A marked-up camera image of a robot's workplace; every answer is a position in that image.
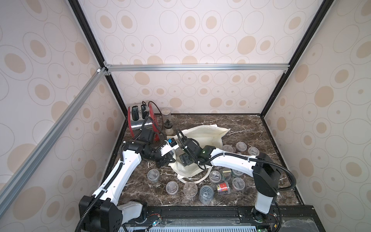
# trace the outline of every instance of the black frame edge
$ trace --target black frame edge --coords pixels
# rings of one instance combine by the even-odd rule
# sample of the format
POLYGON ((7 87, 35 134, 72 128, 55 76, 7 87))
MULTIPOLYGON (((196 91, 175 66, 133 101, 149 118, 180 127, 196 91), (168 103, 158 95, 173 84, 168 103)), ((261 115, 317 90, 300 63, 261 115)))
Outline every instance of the black frame edge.
POLYGON ((103 178, 102 178, 102 181, 101 181, 101 185, 107 179, 108 175, 111 173, 111 171, 112 171, 112 169, 115 165, 116 157, 117 157, 118 153, 120 152, 120 146, 122 144, 122 141, 124 140, 124 136, 125 136, 125 132, 126 132, 127 127, 128 127, 128 119, 126 118, 125 121, 124 121, 124 124, 121 128, 120 134, 118 135, 117 142, 115 144, 114 150, 111 154, 111 157, 109 158, 106 171, 104 172, 104 175, 103 175, 103 178))
MULTIPOLYGON (((284 161, 283 158, 282 158, 281 153, 280 153, 279 150, 278 150, 278 146, 277 146, 275 140, 273 139, 272 134, 270 133, 270 130, 269 130, 269 128, 268 128, 267 123, 265 122, 265 119, 261 117, 261 120, 262 120, 262 123, 263 123, 263 126, 264 126, 265 130, 266 130, 267 133, 268 133, 268 136, 269 136, 269 138, 270 138, 270 141, 272 142, 272 145, 273 145, 273 147, 274 147, 274 149, 275 149, 275 151, 276 151, 276 153, 277 153, 277 156, 278 156, 279 160, 281 161, 282 166, 285 167, 285 168, 288 168, 287 165, 286 165, 286 163, 285 163, 285 161, 284 161)), ((298 199, 299 203, 300 203, 301 205, 305 205, 305 204, 304 204, 304 201, 303 201, 302 197, 300 196, 299 191, 298 191, 298 189, 297 189, 296 187, 294 188, 294 192, 295 192, 295 196, 296 196, 296 198, 298 199)))
POLYGON ((292 56, 289 62, 289 69, 286 73, 283 73, 280 80, 278 81, 275 89, 273 90, 271 96, 269 97, 267 104, 264 106, 263 111, 261 112, 261 117, 264 118, 265 115, 268 113, 270 107, 272 106, 273 102, 275 101, 276 97, 278 96, 279 92, 281 91, 282 87, 286 83, 286 80, 290 76, 291 72, 295 68, 297 62, 299 61, 301 55, 303 54, 304 50, 308 46, 310 40, 312 39, 313 35, 317 31, 317 28, 322 22, 322 19, 325 17, 328 9, 331 7, 334 0, 324 0, 319 7, 316 15, 314 16, 311 24, 308 27, 308 30, 305 32, 303 39, 299 43, 298 48, 296 49, 294 55, 292 56))
MULTIPOLYGON (((75 16, 77 18, 77 21, 80 24, 80 27, 81 27, 82 31, 84 32, 84 35, 85 35, 86 39, 88 40, 88 43, 89 43, 91 49, 93 50, 93 53, 94 53, 94 55, 95 55, 95 57, 98 61, 98 64, 100 65, 100 67, 105 67, 104 57, 102 55, 102 52, 99 49, 98 43, 95 40, 93 32, 90 29, 89 23, 86 20, 86 17, 84 15, 83 11, 82 11, 82 8, 81 8, 78 0, 68 0, 68 2, 69 2, 70 6, 72 8, 73 13, 75 14, 75 16)), ((127 117, 128 110, 125 106, 125 103, 124 103, 122 97, 121 97, 121 94, 119 93, 119 90, 118 90, 118 88, 115 84, 115 81, 114 81, 112 75, 109 74, 108 76, 106 76, 106 79, 107 79, 107 82, 109 83, 110 88, 112 89, 112 92, 113 92, 113 94, 114 94, 122 112, 124 113, 125 117, 127 117)))

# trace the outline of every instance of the ventilation grille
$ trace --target ventilation grille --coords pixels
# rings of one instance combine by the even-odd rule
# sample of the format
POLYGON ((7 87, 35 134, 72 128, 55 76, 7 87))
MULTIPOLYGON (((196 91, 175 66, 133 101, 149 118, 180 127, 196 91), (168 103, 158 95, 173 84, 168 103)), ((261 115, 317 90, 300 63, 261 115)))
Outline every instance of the ventilation grille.
MULTIPOLYGON (((145 227, 130 227, 129 232, 134 230, 145 229, 145 227)), ((255 226, 167 226, 165 228, 154 227, 149 232, 257 232, 255 226)))

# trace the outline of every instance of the aluminum rail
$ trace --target aluminum rail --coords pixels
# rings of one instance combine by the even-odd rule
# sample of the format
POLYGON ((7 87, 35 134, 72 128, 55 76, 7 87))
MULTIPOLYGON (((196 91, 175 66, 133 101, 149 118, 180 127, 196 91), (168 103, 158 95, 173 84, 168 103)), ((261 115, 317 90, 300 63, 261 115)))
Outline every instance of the aluminum rail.
POLYGON ((249 64, 205 64, 205 65, 110 65, 109 72, 125 71, 212 71, 212 70, 287 70, 287 63, 249 63, 249 64))
POLYGON ((31 178, 32 174, 36 171, 37 167, 56 143, 59 136, 63 133, 76 113, 80 110, 98 82, 107 74, 107 71, 104 67, 100 68, 100 70, 98 69, 98 71, 99 72, 96 72, 95 75, 87 82, 81 92, 64 111, 63 115, 44 136, 43 140, 37 145, 32 154, 30 154, 27 160, 23 163, 23 166, 17 170, 17 172, 9 180, 8 184, 6 184, 5 189, 0 194, 0 218, 5 214, 6 210, 21 192, 27 181, 31 178))

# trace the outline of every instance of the can label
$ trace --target can label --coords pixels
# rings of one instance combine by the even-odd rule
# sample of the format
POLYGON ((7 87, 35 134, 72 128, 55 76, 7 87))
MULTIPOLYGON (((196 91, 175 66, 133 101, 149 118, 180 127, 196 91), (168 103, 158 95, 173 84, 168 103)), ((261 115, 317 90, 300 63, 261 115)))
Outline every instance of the can label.
POLYGON ((224 191, 228 191, 226 182, 218 184, 218 192, 224 192, 224 191))

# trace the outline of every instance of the clear plastic container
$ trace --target clear plastic container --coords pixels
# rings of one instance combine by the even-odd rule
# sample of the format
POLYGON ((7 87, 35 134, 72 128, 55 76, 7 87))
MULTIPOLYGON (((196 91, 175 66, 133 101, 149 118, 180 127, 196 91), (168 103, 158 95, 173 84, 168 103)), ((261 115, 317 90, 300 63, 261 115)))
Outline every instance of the clear plastic container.
POLYGON ((232 187, 236 191, 241 191, 245 188, 245 181, 239 177, 236 177, 232 180, 232 187))
POLYGON ((260 153, 259 150, 256 147, 249 147, 249 149, 247 150, 247 152, 251 156, 257 156, 260 153))
POLYGON ((213 183, 213 184, 217 184, 221 181, 221 174, 220 172, 214 170, 214 171, 211 171, 210 172, 210 175, 209 175, 209 179, 210 179, 210 182, 213 183))
POLYGON ((157 169, 151 169, 147 174, 148 180, 156 183, 160 180, 160 172, 157 169))
POLYGON ((228 182, 222 182, 220 184, 217 184, 216 190, 218 191, 219 195, 224 195, 224 194, 231 193, 231 189, 229 187, 228 182))
POLYGON ((231 169, 232 170, 232 176, 233 177, 240 177, 243 175, 243 172, 241 171, 237 171, 237 170, 234 170, 234 169, 231 169))
POLYGON ((229 181, 232 177, 232 170, 228 167, 225 167, 221 170, 221 179, 224 181, 229 181))
POLYGON ((247 150, 247 145, 246 145, 246 143, 244 143, 244 142, 238 142, 238 143, 236 143, 236 148, 237 148, 237 150, 239 150, 240 152, 242 152, 242 151, 246 151, 246 150, 247 150))
POLYGON ((200 195, 198 197, 203 204, 209 204, 214 198, 214 189, 209 185, 204 185, 200 188, 200 195))
POLYGON ((223 151, 234 153, 234 149, 231 145, 223 145, 223 151))
POLYGON ((175 181, 170 181, 170 182, 167 183, 167 185, 166 185, 166 191, 167 191, 167 193, 170 194, 170 195, 175 195, 175 194, 177 194, 178 189, 179 189, 179 185, 178 185, 178 183, 175 182, 175 181))
POLYGON ((164 122, 166 120, 171 121, 171 110, 169 108, 162 109, 161 114, 162 114, 162 119, 164 120, 164 122))
POLYGON ((198 187, 194 182, 187 182, 184 184, 183 193, 188 199, 193 199, 197 192, 198 187))

